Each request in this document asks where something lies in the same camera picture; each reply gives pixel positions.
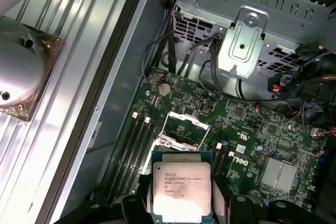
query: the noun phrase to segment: green circuit board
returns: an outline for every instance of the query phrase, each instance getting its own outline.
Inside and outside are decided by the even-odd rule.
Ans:
[[[257,202],[285,199],[301,206],[318,163],[311,152],[323,148],[323,142],[313,142],[302,131],[294,131],[293,125],[297,123],[293,121],[275,124],[261,120],[255,104],[217,98],[197,82],[175,74],[167,73],[162,80],[159,76],[163,72],[153,68],[149,79],[142,82],[118,139],[110,164],[113,179],[109,195],[114,195],[113,199],[117,192],[123,195],[136,190],[151,145],[161,132],[167,114],[173,111],[191,115],[211,126],[201,150],[215,150],[216,143],[222,145],[225,155],[213,160],[213,165],[217,166],[217,174],[230,180],[235,194],[250,195]],[[163,83],[169,88],[166,85],[160,94]],[[134,113],[149,117],[151,126],[144,129],[143,122],[135,122]],[[270,121],[284,120],[282,114],[273,111],[263,109],[262,113]],[[168,119],[164,132],[189,145],[199,144],[205,134],[192,123],[177,119]],[[284,193],[260,182],[268,157],[296,167],[290,192]]]

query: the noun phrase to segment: chipset heatsink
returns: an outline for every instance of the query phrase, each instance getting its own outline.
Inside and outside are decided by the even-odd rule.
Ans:
[[[293,165],[267,157],[258,182],[281,192],[289,193],[296,171],[297,168]]]

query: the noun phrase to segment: red wire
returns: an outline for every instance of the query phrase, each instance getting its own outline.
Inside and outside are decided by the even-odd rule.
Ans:
[[[274,84],[274,85],[273,85],[273,88],[275,88],[275,89],[282,89],[282,86],[279,86],[279,85]]]

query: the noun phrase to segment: motherboard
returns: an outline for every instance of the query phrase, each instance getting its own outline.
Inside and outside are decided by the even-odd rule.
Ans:
[[[278,123],[285,120],[280,113],[259,113],[263,120],[256,104],[223,99],[197,82],[152,68],[106,174],[108,202],[136,191],[140,174],[150,172],[152,151],[208,150],[213,175],[227,177],[235,194],[259,205],[285,199],[304,206],[324,142],[306,137],[294,120]]]

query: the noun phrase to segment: metal chassis panel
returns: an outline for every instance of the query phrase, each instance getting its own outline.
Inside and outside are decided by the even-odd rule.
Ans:
[[[34,223],[125,0],[22,0],[6,16],[66,41],[29,123],[0,114],[0,216]]]

